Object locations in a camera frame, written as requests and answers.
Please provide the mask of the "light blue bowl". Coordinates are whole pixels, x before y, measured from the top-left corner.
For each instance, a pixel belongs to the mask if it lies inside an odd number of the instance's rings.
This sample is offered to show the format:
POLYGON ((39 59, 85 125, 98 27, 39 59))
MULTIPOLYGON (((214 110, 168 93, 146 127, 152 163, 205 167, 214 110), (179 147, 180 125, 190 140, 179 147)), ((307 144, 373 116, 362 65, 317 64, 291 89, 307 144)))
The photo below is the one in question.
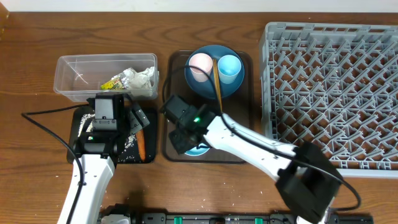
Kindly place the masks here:
POLYGON ((185 152, 185 155, 188 156, 200 156, 205 154, 210 148, 205 145, 200 145, 198 147, 194 147, 191 150, 185 152))

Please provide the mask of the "yellow foil snack wrapper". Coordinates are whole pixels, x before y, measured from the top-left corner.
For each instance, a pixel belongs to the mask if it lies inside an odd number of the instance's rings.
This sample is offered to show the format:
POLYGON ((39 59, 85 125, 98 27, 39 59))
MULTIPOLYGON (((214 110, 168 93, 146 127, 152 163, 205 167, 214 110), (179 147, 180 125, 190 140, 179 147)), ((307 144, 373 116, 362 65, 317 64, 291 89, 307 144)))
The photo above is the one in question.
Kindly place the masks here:
POLYGON ((106 83, 100 86, 101 90, 124 90, 125 86, 119 75, 116 75, 106 83))

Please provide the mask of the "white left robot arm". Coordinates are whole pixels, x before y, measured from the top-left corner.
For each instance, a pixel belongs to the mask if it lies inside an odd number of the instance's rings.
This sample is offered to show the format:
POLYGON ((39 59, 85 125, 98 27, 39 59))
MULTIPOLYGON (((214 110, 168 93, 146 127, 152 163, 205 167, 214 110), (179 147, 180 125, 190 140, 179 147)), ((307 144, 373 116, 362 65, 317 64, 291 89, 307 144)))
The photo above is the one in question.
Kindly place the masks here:
POLYGON ((72 144, 73 176, 59 223, 96 223, 120 155, 141 147, 136 135, 150 123, 128 94, 98 93, 88 103, 72 144))

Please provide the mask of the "white tissue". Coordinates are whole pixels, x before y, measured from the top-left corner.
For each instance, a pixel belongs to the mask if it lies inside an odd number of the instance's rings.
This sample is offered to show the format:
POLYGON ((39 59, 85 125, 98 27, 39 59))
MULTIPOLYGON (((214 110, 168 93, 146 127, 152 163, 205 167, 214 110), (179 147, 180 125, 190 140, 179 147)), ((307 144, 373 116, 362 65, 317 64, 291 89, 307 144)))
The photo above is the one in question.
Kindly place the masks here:
POLYGON ((134 78, 135 74, 136 71, 132 67, 125 69, 119 74, 119 79, 123 84, 124 89, 129 89, 129 82, 134 78))

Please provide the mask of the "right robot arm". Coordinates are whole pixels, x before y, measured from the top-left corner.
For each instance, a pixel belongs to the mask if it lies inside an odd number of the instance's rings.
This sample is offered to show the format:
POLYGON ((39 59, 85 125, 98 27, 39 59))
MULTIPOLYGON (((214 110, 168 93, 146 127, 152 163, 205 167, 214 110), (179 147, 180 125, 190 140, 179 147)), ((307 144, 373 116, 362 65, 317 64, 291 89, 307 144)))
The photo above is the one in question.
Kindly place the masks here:
POLYGON ((298 222, 327 221, 342 176, 318 146, 269 139, 219 109, 210 105, 196 108, 177 95, 171 96, 160 111, 175 125, 169 139, 179 154, 201 144, 228 152, 272 178, 298 222))

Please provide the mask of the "white napkin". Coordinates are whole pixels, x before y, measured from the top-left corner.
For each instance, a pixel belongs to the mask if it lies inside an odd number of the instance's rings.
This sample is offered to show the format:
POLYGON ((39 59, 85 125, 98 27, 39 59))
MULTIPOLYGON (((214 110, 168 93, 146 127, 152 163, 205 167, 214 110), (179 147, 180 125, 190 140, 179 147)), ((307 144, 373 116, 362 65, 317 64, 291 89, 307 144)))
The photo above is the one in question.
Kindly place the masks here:
POLYGON ((133 68, 129 68, 129 87, 131 89, 150 89, 152 84, 150 78, 154 75, 155 67, 146 68, 142 72, 137 72, 133 68))

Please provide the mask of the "light blue cup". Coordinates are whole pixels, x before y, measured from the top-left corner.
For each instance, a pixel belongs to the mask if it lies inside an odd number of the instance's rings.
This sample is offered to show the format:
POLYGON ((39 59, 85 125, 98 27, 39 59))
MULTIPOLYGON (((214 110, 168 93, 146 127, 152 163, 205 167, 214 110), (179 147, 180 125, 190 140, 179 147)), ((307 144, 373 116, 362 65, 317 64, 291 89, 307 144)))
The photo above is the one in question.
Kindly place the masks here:
POLYGON ((241 71, 241 61, 234 55, 225 55, 218 60, 218 75, 222 83, 231 84, 241 71))

